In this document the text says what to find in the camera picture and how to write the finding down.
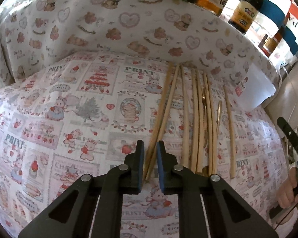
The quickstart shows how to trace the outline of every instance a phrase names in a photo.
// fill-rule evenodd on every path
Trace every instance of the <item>white plastic container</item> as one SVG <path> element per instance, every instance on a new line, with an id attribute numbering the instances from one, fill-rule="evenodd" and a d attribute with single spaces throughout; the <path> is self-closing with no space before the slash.
<path id="1" fill-rule="evenodd" d="M 249 67 L 246 77 L 234 90 L 239 106 L 247 112 L 258 107 L 266 98 L 276 92 L 274 85 L 255 64 Z"/>

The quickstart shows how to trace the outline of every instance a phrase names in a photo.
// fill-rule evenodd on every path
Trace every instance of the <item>human hand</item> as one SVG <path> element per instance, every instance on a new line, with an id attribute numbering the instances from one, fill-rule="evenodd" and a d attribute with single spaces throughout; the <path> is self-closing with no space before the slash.
<path id="1" fill-rule="evenodd" d="M 297 187 L 296 167 L 289 170 L 289 177 L 282 183 L 277 191 L 277 201 L 282 208 L 289 208 L 293 202 L 298 202 L 298 194 L 295 197 L 293 189 Z"/>

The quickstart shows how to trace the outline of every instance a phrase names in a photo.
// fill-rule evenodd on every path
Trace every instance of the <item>chopstick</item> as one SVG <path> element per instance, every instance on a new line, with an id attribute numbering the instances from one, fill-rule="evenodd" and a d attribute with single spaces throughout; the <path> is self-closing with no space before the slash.
<path id="1" fill-rule="evenodd" d="M 213 105 L 211 104 L 210 97 L 212 94 L 210 94 L 211 89 L 208 84 L 208 77 L 207 74 L 203 74 L 204 84 L 206 87 L 206 95 L 205 99 L 207 102 L 207 128 L 208 128 L 208 140 L 209 140 L 209 175 L 212 174 L 212 167 L 213 167 Z"/>
<path id="2" fill-rule="evenodd" d="M 224 94 L 225 94 L 225 102 L 227 108 L 227 116 L 228 116 L 228 124 L 229 124 L 229 135 L 230 135 L 230 144 L 231 144 L 231 168 L 230 168 L 230 178 L 235 178 L 236 175 L 236 162 L 235 162 L 235 154 L 236 154 L 236 147 L 235 147 L 235 132 L 233 126 L 233 119 L 232 119 L 232 110 L 231 110 L 231 103 L 228 99 L 228 93 L 226 86 L 224 85 Z"/>
<path id="3" fill-rule="evenodd" d="M 189 168 L 189 104 L 188 94 L 185 87 L 185 75 L 183 67 L 181 66 L 182 75 L 182 92 L 183 92 L 183 139 L 182 139 L 182 159 L 181 163 L 184 167 Z"/>
<path id="4" fill-rule="evenodd" d="M 199 102 L 199 144 L 198 144 L 198 161 L 196 166 L 196 173 L 202 174 L 203 170 L 203 159 L 204 159 L 204 115 L 203 115 L 203 90 L 201 87 L 199 70 L 195 69 L 196 80 L 198 84 L 198 102 Z"/>
<path id="5" fill-rule="evenodd" d="M 168 118 L 169 118 L 169 113 L 170 113 L 170 109 L 171 109 L 171 104 L 172 104 L 172 99 L 173 99 L 173 94 L 174 94 L 174 90 L 177 84 L 177 78 L 178 78 L 178 73 L 179 73 L 179 67 L 180 65 L 178 64 L 175 72 L 174 72 L 174 76 L 173 76 L 173 80 L 172 80 L 172 86 L 170 89 L 170 93 L 169 93 L 169 97 L 168 97 L 168 102 L 167 105 L 165 107 L 165 111 L 164 111 L 164 115 L 163 115 L 163 119 L 162 119 L 162 123 L 161 123 L 161 127 L 159 130 L 159 134 L 158 134 L 158 139 L 157 140 L 161 140 L 163 138 L 164 135 L 164 131 L 165 128 L 167 126 L 167 122 L 168 122 Z M 148 168 L 148 172 L 146 173 L 146 177 L 145 180 L 149 181 L 150 179 L 150 175 L 151 172 L 154 168 L 155 162 L 156 162 L 156 158 L 157 158 L 157 151 L 156 151 L 156 145 L 154 146 L 154 150 L 153 150 L 153 154 L 150 160 L 150 164 L 149 164 L 149 168 Z"/>
<path id="6" fill-rule="evenodd" d="M 216 157 L 217 157 L 217 138 L 219 136 L 220 124 L 221 124 L 221 117 L 222 117 L 222 100 L 219 101 L 219 105 L 217 107 L 217 125 L 216 125 L 216 139 L 215 144 L 213 144 L 213 149 L 215 152 L 213 153 L 213 167 L 212 167 L 212 174 L 216 174 Z"/>
<path id="7" fill-rule="evenodd" d="M 191 69 L 191 79 L 193 87 L 193 139 L 192 139 L 192 152 L 191 152 L 191 171 L 196 173 L 198 152 L 199 152 L 199 105 L 198 105 L 198 90 L 196 86 L 195 70 Z"/>
<path id="8" fill-rule="evenodd" d="M 146 174 L 148 172 L 149 169 L 149 164 L 150 164 L 150 160 L 152 158 L 153 155 L 153 151 L 154 151 L 154 147 L 157 143 L 157 137 L 158 137 L 158 133 L 159 133 L 159 129 L 161 126 L 161 120 L 163 117 L 163 112 L 164 112 L 164 106 L 165 106 L 165 100 L 169 91 L 169 86 L 170 86 L 170 80 L 171 80 L 171 74 L 172 74 L 172 70 L 174 69 L 174 65 L 173 63 L 169 63 L 169 67 L 168 67 L 168 71 L 167 71 L 167 75 L 165 77 L 164 80 L 164 85 L 163 85 L 163 89 L 162 89 L 162 94 L 161 94 L 161 99 L 160 99 L 160 103 L 159 103 L 159 107 L 158 107 L 158 113 L 154 122 L 154 126 L 153 126 L 153 131 L 152 131 L 152 135 L 150 138 L 150 142 L 149 142 L 149 146 L 146 150 L 146 158 L 145 158 L 145 163 L 144 163 L 144 171 L 143 171 L 143 178 L 145 179 Z"/>
<path id="9" fill-rule="evenodd" d="M 207 103 L 206 103 L 206 93 L 207 89 L 205 85 L 203 85 L 203 93 L 202 93 L 202 103 L 203 103 L 203 109 L 204 109 L 204 144 L 203 147 L 205 148 L 207 146 Z"/>
<path id="10" fill-rule="evenodd" d="M 214 122 L 214 103 L 213 103 L 213 95 L 212 95 L 212 91 L 211 91 L 211 85 L 210 85 L 210 81 L 208 79 L 207 76 L 207 86 L 208 86 L 208 94 L 210 97 L 210 108 L 211 108 L 211 121 L 212 121 L 212 138 L 213 138 L 213 150 L 211 153 L 211 157 L 212 157 L 212 167 L 211 167 L 211 171 L 209 168 L 209 175 L 212 175 L 214 172 L 216 172 L 216 156 L 217 156 L 217 135 L 216 135 L 216 127 L 215 127 L 215 122 Z"/>

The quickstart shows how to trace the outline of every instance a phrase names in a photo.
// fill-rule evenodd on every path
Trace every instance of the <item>metal screw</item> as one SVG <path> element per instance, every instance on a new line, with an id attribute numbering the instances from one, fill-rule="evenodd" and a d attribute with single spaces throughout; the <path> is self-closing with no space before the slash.
<path id="1" fill-rule="evenodd" d="M 212 181 L 219 181 L 221 178 L 218 175 L 211 175 Z"/>
<path id="2" fill-rule="evenodd" d="M 126 164 L 121 164 L 120 166 L 118 166 L 118 169 L 120 171 L 126 171 L 128 168 L 129 168 L 129 166 Z"/>
<path id="3" fill-rule="evenodd" d="M 175 165 L 173 167 L 173 169 L 176 170 L 176 171 L 182 171 L 183 170 L 183 166 L 182 165 Z"/>
<path id="4" fill-rule="evenodd" d="M 82 175 L 81 177 L 82 181 L 89 181 L 91 179 L 90 175 Z"/>

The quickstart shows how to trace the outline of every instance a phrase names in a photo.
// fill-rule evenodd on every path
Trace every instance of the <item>black tool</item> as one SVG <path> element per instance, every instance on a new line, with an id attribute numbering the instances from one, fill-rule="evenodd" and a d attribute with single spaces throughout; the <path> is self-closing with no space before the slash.
<path id="1" fill-rule="evenodd" d="M 164 194 L 178 194 L 180 238 L 207 237 L 203 195 L 212 238 L 277 238 L 277 233 L 218 175 L 194 174 L 157 144 Z M 82 175 L 19 234 L 19 238 L 119 238 L 123 194 L 141 189 L 144 144 L 106 175 Z M 96 209 L 94 224 L 91 228 Z"/>
<path id="2" fill-rule="evenodd" d="M 207 237 L 201 195 L 212 238 L 277 238 L 277 233 L 220 176 L 204 177 L 178 165 L 176 157 L 157 145 L 160 188 L 177 194 L 180 238 Z"/>
<path id="3" fill-rule="evenodd" d="M 290 127 L 287 121 L 283 117 L 279 117 L 277 119 L 277 125 L 283 131 L 288 141 L 291 143 L 293 148 L 296 150 L 298 154 L 298 135 L 296 132 Z M 297 187 L 294 188 L 294 196 L 298 194 L 298 184 Z M 278 205 L 277 207 L 272 208 L 269 211 L 269 217 L 274 222 L 282 214 L 283 209 Z"/>
<path id="4" fill-rule="evenodd" d="M 92 238 L 120 237 L 123 194 L 139 194 L 144 143 L 126 156 L 124 164 L 102 176 L 82 175 L 32 220 L 19 238 L 87 238 L 94 211 Z"/>

